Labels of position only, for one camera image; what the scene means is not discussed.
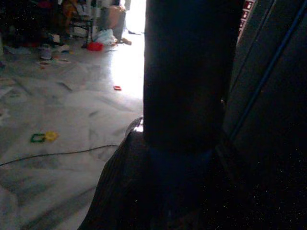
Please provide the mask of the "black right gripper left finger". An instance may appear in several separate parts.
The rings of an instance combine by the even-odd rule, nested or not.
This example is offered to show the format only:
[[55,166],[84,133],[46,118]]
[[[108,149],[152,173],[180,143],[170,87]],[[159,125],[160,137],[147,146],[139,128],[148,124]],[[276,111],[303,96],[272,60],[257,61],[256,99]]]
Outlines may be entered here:
[[143,133],[128,133],[100,175],[81,230],[148,230],[153,212],[150,159]]

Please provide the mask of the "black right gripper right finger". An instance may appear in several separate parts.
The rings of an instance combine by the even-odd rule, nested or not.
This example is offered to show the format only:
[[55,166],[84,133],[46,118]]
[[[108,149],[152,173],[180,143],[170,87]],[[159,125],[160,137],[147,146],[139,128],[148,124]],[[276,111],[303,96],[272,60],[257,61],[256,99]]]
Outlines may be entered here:
[[307,166],[302,155],[266,157],[252,168],[227,138],[208,171],[206,227],[211,230],[304,230]]

